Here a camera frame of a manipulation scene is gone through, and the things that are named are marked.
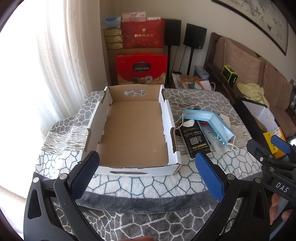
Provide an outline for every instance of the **red gift box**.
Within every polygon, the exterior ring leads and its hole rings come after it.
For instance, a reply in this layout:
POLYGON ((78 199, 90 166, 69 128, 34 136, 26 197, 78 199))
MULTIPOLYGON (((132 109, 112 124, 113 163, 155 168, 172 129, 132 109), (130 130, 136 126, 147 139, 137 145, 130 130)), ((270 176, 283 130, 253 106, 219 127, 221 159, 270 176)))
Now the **red gift box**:
POLYGON ((164 20, 145 22, 122 22, 123 48, 163 48, 164 20))
POLYGON ((118 54, 115 57, 118 84, 163 85, 167 60, 165 53, 118 54))

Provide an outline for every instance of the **open black box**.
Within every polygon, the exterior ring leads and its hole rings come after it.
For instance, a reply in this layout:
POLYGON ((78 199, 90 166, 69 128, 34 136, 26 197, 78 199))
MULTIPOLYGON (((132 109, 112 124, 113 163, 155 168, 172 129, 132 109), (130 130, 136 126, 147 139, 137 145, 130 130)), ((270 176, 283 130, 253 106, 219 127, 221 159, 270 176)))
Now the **open black box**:
MULTIPOLYGON (((233 108, 241 118, 242 122, 246 126, 247 130, 249 131, 251 137, 258 141, 266 150, 270 150, 269 146, 264 138, 263 131, 257 124, 256 120, 252 116, 251 112, 247 108, 247 106, 244 104, 244 102, 252 103, 255 105, 259 105, 262 107, 268 108, 266 105, 258 103, 253 100, 249 100, 246 98, 238 97, 236 98, 233 108)), ((276 118, 274 118, 274 122, 277 125, 276 127, 279 127, 279 123, 277 122, 276 118)))

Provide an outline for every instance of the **curtain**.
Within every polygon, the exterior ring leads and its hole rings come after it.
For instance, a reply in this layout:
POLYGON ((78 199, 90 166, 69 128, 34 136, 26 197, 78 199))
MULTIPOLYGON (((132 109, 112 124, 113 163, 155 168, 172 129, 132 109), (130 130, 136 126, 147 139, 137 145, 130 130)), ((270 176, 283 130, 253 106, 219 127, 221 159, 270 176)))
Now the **curtain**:
POLYGON ((0 32, 0 70, 0 186, 26 198, 51 126, 107 85, 99 0, 24 0, 0 32))

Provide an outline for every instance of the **framed painting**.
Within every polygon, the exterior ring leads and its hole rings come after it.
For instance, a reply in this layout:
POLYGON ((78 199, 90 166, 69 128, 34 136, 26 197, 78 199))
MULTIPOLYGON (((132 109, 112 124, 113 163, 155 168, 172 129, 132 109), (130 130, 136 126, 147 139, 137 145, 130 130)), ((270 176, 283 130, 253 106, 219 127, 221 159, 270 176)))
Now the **framed painting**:
POLYGON ((212 0, 240 14, 263 31, 286 55, 288 21, 271 0, 212 0))

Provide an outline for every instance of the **qr code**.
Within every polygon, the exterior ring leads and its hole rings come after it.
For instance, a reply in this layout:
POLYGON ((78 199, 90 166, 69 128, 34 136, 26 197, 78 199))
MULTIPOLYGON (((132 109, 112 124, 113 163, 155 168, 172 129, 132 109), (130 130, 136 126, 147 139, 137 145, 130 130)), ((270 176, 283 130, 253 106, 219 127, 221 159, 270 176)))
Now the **qr code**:
POLYGON ((191 145, 198 144, 198 140, 197 140, 196 137, 192 137, 192 138, 190 138, 189 140, 190 140, 190 142, 191 142, 191 145))

